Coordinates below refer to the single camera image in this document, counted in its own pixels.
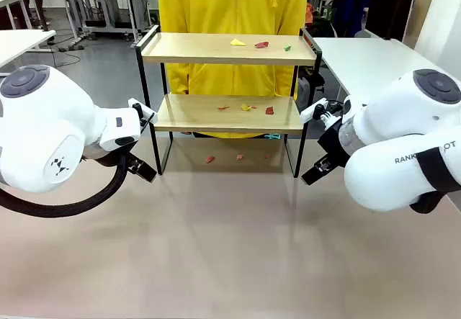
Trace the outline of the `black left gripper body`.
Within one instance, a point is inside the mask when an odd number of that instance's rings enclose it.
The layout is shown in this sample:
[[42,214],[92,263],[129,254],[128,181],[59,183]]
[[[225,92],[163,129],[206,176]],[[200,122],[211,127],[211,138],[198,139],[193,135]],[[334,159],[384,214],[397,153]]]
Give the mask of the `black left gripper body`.
[[113,167],[127,165],[128,154],[133,148],[132,144],[122,146],[112,151],[107,151],[102,148],[100,144],[94,142],[84,147],[83,159],[94,160],[102,166]]

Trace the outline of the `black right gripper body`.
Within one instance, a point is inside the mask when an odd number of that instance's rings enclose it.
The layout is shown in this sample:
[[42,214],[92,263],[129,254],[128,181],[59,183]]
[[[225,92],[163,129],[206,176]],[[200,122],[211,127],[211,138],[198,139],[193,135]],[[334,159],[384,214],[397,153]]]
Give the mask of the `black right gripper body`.
[[321,163],[327,165],[327,169],[333,170],[338,166],[344,168],[350,158],[339,140],[340,127],[341,120],[338,120],[318,139],[318,144],[326,152],[326,155],[321,159]]

